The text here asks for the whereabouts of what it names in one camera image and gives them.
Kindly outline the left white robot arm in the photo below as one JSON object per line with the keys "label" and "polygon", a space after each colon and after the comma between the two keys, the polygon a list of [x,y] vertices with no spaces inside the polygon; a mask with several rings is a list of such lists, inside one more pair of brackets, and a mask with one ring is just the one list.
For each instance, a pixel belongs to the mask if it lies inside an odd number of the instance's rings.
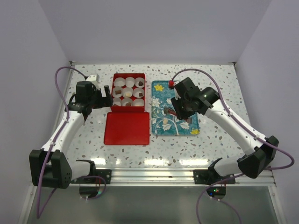
{"label": "left white robot arm", "polygon": [[38,187],[66,189],[71,181],[82,178],[92,183],[97,178],[92,160],[69,163],[65,154],[92,110],[111,107],[113,98],[109,86],[104,86],[105,96],[95,81],[80,81],[76,93],[66,104],[63,118],[50,139],[40,150],[29,155],[32,183]]}

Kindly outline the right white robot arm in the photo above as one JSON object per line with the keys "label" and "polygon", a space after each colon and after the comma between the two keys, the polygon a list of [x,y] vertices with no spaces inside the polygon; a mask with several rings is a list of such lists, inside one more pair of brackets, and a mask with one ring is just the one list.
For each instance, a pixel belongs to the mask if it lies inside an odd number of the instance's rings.
{"label": "right white robot arm", "polygon": [[274,136],[266,137],[240,119],[240,125],[233,120],[233,112],[228,111],[228,105],[223,104],[219,93],[206,87],[200,90],[190,78],[175,84],[169,81],[169,88],[174,90],[171,99],[176,116],[179,120],[188,119],[198,113],[217,123],[229,134],[244,152],[241,158],[219,158],[208,167],[208,178],[213,183],[219,183],[225,176],[243,173],[255,179],[273,161],[276,150],[268,146],[278,146],[278,139]]}

